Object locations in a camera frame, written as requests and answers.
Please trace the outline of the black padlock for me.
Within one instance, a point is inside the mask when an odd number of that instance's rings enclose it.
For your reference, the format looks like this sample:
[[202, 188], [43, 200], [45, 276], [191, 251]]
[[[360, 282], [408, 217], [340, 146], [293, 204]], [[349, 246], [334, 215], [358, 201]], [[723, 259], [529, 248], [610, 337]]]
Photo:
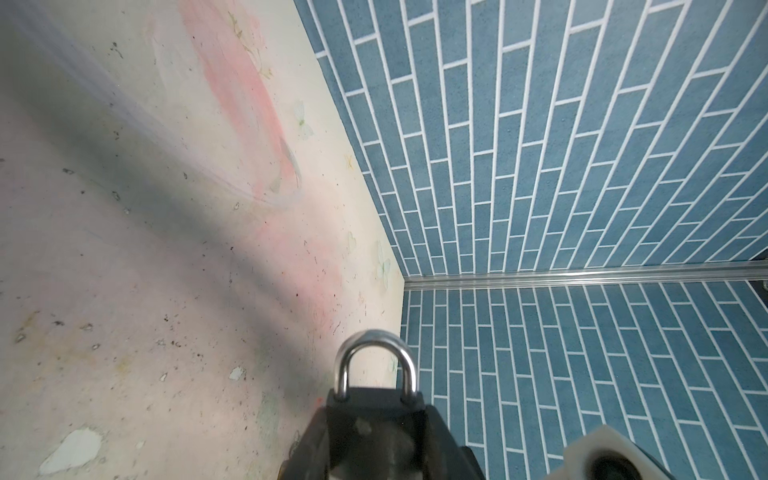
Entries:
[[[382, 348], [403, 368], [402, 386], [352, 387], [350, 366], [366, 348]], [[423, 397], [407, 345], [395, 334], [366, 330], [345, 340], [335, 358], [327, 404], [332, 479], [423, 479]]]

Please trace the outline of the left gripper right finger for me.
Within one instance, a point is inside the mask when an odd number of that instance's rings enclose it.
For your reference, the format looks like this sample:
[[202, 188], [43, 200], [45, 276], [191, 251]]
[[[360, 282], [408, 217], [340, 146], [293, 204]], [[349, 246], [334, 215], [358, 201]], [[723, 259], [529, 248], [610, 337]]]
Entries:
[[425, 409], [422, 440], [424, 479], [485, 479], [474, 452], [469, 447], [457, 444], [440, 413], [432, 405]]

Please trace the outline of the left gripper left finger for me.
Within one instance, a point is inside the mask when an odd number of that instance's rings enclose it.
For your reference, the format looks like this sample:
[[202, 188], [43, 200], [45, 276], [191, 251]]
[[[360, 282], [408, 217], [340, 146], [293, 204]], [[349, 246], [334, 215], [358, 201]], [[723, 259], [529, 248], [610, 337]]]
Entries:
[[318, 409], [288, 458], [281, 464], [279, 480], [327, 480], [330, 476], [329, 432], [326, 408]]

